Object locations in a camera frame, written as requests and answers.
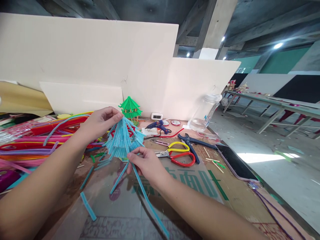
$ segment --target green pagoda model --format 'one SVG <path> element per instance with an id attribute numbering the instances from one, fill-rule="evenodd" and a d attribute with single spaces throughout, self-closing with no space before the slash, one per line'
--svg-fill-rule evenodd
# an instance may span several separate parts
<path id="1" fill-rule="evenodd" d="M 142 111 L 139 109 L 139 105 L 132 100 L 130 96 L 127 97 L 126 100 L 119 106 L 122 108 L 123 115 L 130 119 L 134 124 L 136 121 L 136 126 L 138 125 L 139 116 L 141 115 Z"/>

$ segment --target concrete floor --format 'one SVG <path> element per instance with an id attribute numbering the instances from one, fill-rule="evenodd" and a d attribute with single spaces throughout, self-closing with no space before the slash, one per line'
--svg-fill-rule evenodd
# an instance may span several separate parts
<path id="1" fill-rule="evenodd" d="M 244 109 L 231 108 L 230 112 L 238 113 Z M 209 127 L 320 233 L 320 139 L 308 138 L 306 134 L 311 137 L 313 134 L 303 130 L 286 138 L 281 134 L 285 135 L 288 131 L 280 126 L 269 126 L 265 132 L 256 134 L 270 114 L 259 117 L 258 112 L 248 109 L 247 117 L 239 118 L 227 112 L 222 113 L 220 106 Z M 303 153 L 290 150 L 288 146 L 300 149 Z M 275 155 L 275 151 L 290 154 L 291 162 Z"/>

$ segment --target concrete pillar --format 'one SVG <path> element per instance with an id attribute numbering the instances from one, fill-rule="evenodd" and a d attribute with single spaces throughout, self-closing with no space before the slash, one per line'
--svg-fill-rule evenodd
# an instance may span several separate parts
<path id="1" fill-rule="evenodd" d="M 228 49 L 229 49 L 229 47 L 219 48 L 219 51 L 216 56 L 216 60 L 223 60 L 223 58 L 227 56 Z"/>
<path id="2" fill-rule="evenodd" d="M 320 40 L 314 42 L 288 74 L 320 75 Z"/>
<path id="3" fill-rule="evenodd" d="M 260 73 L 263 66 L 267 63 L 267 61 L 269 60 L 269 58 L 271 57 L 272 54 L 273 54 L 273 51 L 268 51 L 268 52 L 265 52 L 264 54 L 262 54 L 260 56 L 259 60 L 257 61 L 256 65 L 254 66 L 254 68 L 250 72 L 250 74 Z"/>
<path id="4" fill-rule="evenodd" d="M 209 0 L 193 58 L 216 59 L 238 0 Z"/>
<path id="5" fill-rule="evenodd" d="M 173 57 L 178 57 L 179 44 L 174 46 Z"/>

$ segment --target ceiling light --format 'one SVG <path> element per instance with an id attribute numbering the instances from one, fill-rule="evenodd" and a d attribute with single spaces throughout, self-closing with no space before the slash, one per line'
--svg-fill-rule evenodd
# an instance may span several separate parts
<path id="1" fill-rule="evenodd" d="M 280 48 L 281 46 L 283 45 L 283 43 L 278 43 L 278 44 L 276 44 L 276 45 L 274 45 L 274 49 L 277 49 L 277 48 Z"/>

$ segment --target forearm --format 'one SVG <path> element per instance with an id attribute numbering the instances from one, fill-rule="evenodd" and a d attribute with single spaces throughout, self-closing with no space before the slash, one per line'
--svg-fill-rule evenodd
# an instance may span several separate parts
<path id="1" fill-rule="evenodd" d="M 204 239 L 266 239 L 248 221 L 169 174 L 156 186 L 161 196 Z"/>
<path id="2" fill-rule="evenodd" d="M 75 134 L 0 201 L 1 239 L 35 236 L 65 191 L 86 146 Z"/>

